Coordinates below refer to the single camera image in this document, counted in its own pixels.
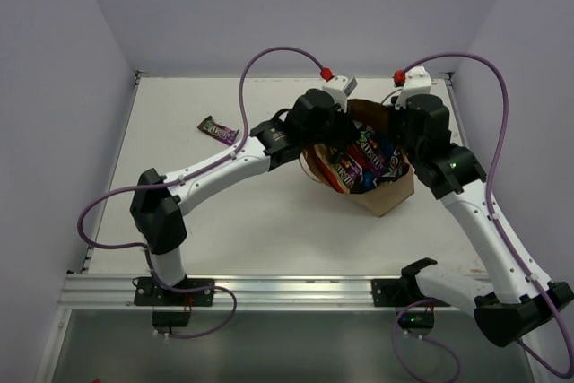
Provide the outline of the brown paper bag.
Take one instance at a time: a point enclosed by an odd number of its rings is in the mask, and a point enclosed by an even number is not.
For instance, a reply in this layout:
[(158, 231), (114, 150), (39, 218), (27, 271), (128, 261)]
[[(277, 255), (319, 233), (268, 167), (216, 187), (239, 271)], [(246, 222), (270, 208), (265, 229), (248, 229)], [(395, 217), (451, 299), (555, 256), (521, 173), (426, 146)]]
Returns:
[(319, 182), (317, 178), (311, 173), (309, 166), (304, 158), (304, 152), (300, 156), (300, 166), (309, 178), (313, 179), (317, 183), (321, 183), (324, 186), (329, 187), (342, 196), (346, 196), (356, 204), (366, 208), (372, 215), (376, 217), (382, 217), (389, 213), (414, 193), (414, 178), (411, 165), (409, 164), (404, 151), (393, 144), (387, 135), (388, 109), (388, 106), (371, 100), (352, 99), (348, 102), (348, 110), (352, 115), (352, 118), (355, 121), (355, 125), (358, 127), (358, 129), (363, 125), (370, 126), (376, 131), (382, 132), (387, 137), (387, 140), (395, 147), (396, 176), (392, 179), (381, 178), (379, 180), (379, 187), (375, 190), (371, 190), (367, 193), (362, 193), (360, 190), (358, 193), (348, 194), (345, 192), (344, 186), (340, 182), (340, 179), (332, 170), (332, 159), (333, 156), (338, 152), (351, 156), (361, 165), (362, 170), (367, 169), (366, 162), (361, 159), (357, 151), (353, 148), (354, 142), (343, 151), (337, 151), (336, 149), (329, 147), (331, 153), (329, 156), (330, 169), (333, 172), (333, 176), (335, 178), (334, 188)]

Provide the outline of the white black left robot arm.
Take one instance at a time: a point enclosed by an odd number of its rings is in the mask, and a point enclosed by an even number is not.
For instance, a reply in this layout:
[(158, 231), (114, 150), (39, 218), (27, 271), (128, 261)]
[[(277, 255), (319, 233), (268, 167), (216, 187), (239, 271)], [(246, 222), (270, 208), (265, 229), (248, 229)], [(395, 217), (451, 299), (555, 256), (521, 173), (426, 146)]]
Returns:
[(185, 216), (240, 181), (299, 159), (315, 144), (346, 147), (357, 136), (347, 99), (343, 91), (310, 89), (292, 108), (278, 111), (251, 129), (228, 151), (165, 175), (155, 169), (141, 174), (130, 213), (158, 278), (157, 297), (173, 305), (186, 296), (187, 275), (180, 253), (187, 238)]

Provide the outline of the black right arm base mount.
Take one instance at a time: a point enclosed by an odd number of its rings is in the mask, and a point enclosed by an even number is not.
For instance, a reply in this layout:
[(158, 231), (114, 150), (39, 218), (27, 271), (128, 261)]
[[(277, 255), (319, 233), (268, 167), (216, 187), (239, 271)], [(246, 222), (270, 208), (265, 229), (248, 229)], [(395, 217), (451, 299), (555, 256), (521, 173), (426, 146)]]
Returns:
[[(420, 289), (415, 283), (415, 276), (424, 268), (436, 265), (434, 259), (425, 257), (404, 267), (398, 278), (375, 278), (370, 281), (370, 292), (375, 307), (395, 308), (397, 313), (412, 303), (424, 300)], [(407, 311), (400, 317), (398, 325), (402, 330), (419, 335), (431, 332), (435, 323), (434, 306), (447, 306), (437, 301), (423, 305), (423, 311)]]

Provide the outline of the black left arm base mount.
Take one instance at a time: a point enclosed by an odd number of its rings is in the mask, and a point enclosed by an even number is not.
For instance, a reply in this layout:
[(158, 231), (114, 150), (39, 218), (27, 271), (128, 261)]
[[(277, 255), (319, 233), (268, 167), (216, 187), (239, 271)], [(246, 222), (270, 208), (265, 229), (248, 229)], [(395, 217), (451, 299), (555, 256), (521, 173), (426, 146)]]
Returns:
[(158, 331), (184, 328), (191, 318), (191, 310), (196, 307), (211, 307), (214, 295), (214, 279), (186, 278), (176, 288), (198, 292), (180, 293), (160, 287), (151, 277), (136, 277), (134, 304), (137, 307), (153, 307), (152, 326)]

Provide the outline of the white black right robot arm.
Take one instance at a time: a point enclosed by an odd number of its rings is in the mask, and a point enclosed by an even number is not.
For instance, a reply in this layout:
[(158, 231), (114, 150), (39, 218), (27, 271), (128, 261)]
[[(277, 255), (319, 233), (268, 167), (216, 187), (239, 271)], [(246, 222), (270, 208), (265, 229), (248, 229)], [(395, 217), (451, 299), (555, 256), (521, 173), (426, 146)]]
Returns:
[(510, 227), (480, 162), (452, 143), (449, 110), (441, 98), (417, 94), (389, 110), (391, 140), (406, 152), (416, 177), (456, 219), (483, 262), (489, 280), (448, 270), (431, 258), (401, 271), (399, 292), (416, 305), (433, 298), (474, 318), (483, 335), (505, 347), (552, 319), (573, 300), (527, 252)]

